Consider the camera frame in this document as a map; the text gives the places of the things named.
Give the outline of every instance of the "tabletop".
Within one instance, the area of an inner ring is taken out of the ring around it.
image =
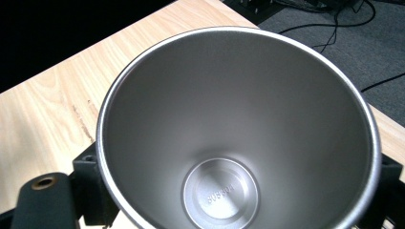
[[[104,96],[131,60],[170,36],[217,26],[256,28],[221,1],[179,0],[0,94],[0,213],[28,180],[72,172],[73,159],[95,141]],[[383,153],[405,164],[405,129],[372,110]],[[131,227],[122,214],[113,225]]]

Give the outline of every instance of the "black holder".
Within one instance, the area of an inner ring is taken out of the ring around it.
[[[0,228],[109,227],[119,209],[110,197],[96,161],[92,144],[74,161],[69,175],[51,173],[36,177],[20,190],[17,206],[0,215]],[[388,221],[395,229],[405,228],[405,184],[399,180],[402,165],[383,155],[381,177],[372,204],[356,224],[357,228],[383,228]]]

